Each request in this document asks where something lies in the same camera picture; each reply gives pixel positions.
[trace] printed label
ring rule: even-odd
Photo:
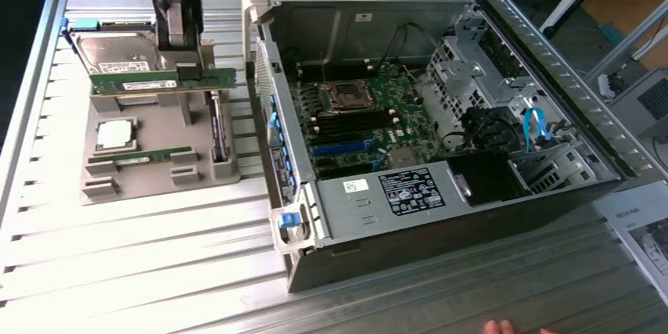
[[[151,67],[148,62],[116,62],[100,63],[100,70],[104,74],[121,74],[123,72],[148,72]]]
[[[131,158],[129,160],[117,160],[113,162],[116,166],[127,166],[128,164],[140,164],[151,162],[151,158],[143,156],[141,158]]]
[[[176,80],[164,81],[139,81],[139,82],[124,82],[123,88],[125,90],[152,90],[152,89],[169,89],[176,88]]]
[[[368,189],[367,179],[344,181],[345,193],[360,192]]]
[[[445,202],[427,168],[379,177],[395,215],[443,207]]]
[[[368,21],[371,21],[373,18],[373,14],[372,13],[357,13],[355,15],[355,22],[356,23],[367,23]]]

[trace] power supply label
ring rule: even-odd
[[[427,167],[377,178],[395,215],[416,213],[445,205]]]

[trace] barcode label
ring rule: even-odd
[[[164,81],[140,81],[140,82],[125,82],[123,87],[125,90],[149,90],[149,89],[169,89],[176,88],[176,80]]]
[[[151,70],[148,62],[116,62],[100,63],[100,70],[104,74],[121,74],[123,72],[148,72]]]

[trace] blue pcie slot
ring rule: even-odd
[[[331,146],[316,146],[313,148],[315,156],[328,156],[329,154],[343,154],[343,153],[355,153],[355,152],[365,152],[368,151],[368,147],[371,146],[372,141],[357,141],[348,142],[345,144],[331,145]]]

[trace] ram module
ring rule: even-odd
[[[91,74],[89,77],[93,83],[92,95],[119,96],[229,89],[235,86],[236,70],[233,68],[204,70],[200,80],[179,80],[175,70]]]
[[[109,156],[95,156],[88,158],[88,163],[100,163],[113,161],[117,166],[128,166],[133,164],[147,164],[167,162],[171,160],[172,153],[191,152],[192,148],[184,146],[180,148],[145,150],[141,152],[119,153]]]

